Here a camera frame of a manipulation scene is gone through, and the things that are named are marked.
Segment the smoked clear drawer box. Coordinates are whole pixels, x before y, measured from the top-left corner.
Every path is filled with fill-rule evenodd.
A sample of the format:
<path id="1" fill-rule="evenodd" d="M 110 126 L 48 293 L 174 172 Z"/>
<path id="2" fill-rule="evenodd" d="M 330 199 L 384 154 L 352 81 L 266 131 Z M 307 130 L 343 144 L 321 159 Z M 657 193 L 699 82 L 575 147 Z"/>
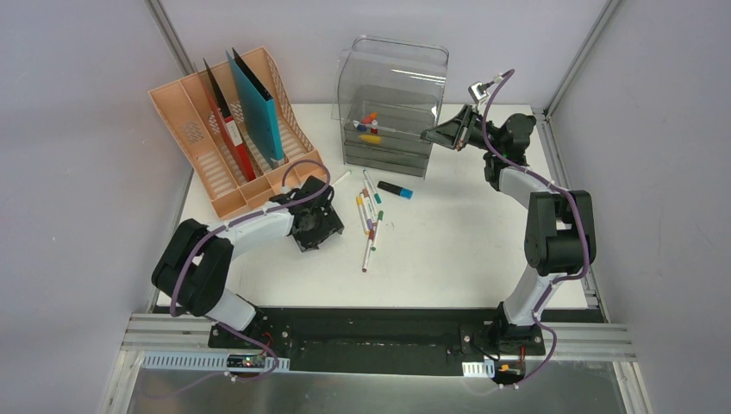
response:
<path id="1" fill-rule="evenodd" d="M 421 132 L 436 125 L 449 52 L 443 46 L 361 35 L 341 53 L 332 117 L 341 126 L 345 163 L 425 177 L 432 144 Z M 353 121 L 377 112 L 379 145 L 362 141 Z"/>

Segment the red orange small bottle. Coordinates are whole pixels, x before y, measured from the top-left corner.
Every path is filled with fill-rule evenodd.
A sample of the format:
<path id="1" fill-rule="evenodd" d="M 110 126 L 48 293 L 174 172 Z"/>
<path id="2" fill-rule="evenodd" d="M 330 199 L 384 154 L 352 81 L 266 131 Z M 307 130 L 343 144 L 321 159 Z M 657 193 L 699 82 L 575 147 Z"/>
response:
<path id="1" fill-rule="evenodd" d="M 365 125 L 370 125 L 374 120 L 377 119 L 377 117 L 378 117 L 378 113 L 372 112 L 368 116 L 364 117 L 361 122 Z"/>

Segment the blue white small bottle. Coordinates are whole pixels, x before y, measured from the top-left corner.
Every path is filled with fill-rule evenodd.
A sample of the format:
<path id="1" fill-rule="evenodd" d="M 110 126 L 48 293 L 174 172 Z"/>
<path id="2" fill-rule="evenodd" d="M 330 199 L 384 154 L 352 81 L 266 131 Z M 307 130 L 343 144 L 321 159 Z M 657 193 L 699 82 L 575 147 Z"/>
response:
<path id="1" fill-rule="evenodd" d="M 367 126 L 366 126 L 365 124 L 361 123 L 361 122 L 358 122 L 358 121 L 353 121 L 353 126 L 354 126 L 354 127 L 355 127 L 355 128 L 356 128 L 356 129 L 358 130 L 358 131 L 361 131 L 361 132 L 366 132 L 366 131 L 367 131 Z"/>

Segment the teal folder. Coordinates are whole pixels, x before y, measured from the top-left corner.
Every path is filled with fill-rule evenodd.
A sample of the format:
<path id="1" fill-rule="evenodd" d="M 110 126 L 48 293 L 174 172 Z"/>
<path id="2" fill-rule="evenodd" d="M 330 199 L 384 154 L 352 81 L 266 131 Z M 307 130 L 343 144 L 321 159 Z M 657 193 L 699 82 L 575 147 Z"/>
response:
<path id="1" fill-rule="evenodd" d="M 227 58 L 247 134 L 270 168 L 277 168 L 285 157 L 274 98 L 234 48 Z"/>

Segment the red folder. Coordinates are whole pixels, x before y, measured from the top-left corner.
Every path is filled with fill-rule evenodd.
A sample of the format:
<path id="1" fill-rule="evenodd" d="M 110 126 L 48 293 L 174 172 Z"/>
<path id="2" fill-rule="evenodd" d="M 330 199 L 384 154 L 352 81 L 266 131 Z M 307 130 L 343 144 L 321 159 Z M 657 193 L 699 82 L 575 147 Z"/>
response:
<path id="1" fill-rule="evenodd" d="M 246 182 L 252 181 L 256 178 L 256 173 L 241 131 L 208 62 L 204 60 L 203 63 L 205 67 L 204 77 L 209 81 L 207 99 L 214 114 L 216 125 L 244 180 Z"/>

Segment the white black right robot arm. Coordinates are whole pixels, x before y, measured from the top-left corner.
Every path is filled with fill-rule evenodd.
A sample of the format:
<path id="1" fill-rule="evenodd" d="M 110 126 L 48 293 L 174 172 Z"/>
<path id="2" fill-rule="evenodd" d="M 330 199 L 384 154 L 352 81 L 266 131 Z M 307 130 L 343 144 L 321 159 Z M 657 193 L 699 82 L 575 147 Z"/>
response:
<path id="1" fill-rule="evenodd" d="M 549 299 L 567 280 L 582 278 L 596 257 L 590 194 L 560 188 L 529 168 L 526 151 L 536 123 L 534 116 L 516 113 L 496 126 L 466 105 L 420 135 L 453 150 L 483 149 L 486 182 L 527 211 L 525 271 L 493 321 L 470 336 L 471 347 L 486 354 L 541 348 L 540 321 Z"/>

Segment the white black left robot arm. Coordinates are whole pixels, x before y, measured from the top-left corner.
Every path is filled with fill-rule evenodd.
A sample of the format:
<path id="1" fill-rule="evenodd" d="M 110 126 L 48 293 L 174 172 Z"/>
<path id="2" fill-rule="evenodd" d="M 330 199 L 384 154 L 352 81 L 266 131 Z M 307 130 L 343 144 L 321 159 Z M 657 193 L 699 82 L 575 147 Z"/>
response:
<path id="1" fill-rule="evenodd" d="M 301 187 L 228 223 L 184 220 L 154 268 L 152 284 L 170 298 L 171 309 L 225 324 L 241 348 L 254 348 L 262 340 L 263 326 L 254 320 L 257 307 L 226 287 L 231 263 L 285 237 L 292 238 L 301 252 L 317 250 L 344 229 L 333 198 L 333 186 L 310 176 Z"/>

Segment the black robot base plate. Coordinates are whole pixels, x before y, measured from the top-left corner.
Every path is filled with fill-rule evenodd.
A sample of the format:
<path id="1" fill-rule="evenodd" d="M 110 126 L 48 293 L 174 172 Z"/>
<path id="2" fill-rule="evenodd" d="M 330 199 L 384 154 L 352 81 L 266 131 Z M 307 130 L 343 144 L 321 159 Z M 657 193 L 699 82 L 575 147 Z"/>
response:
<path id="1" fill-rule="evenodd" d="M 243 333 L 313 373 L 460 376 L 465 362 L 546 353 L 537 326 L 510 328 L 492 308 L 264 307 Z"/>

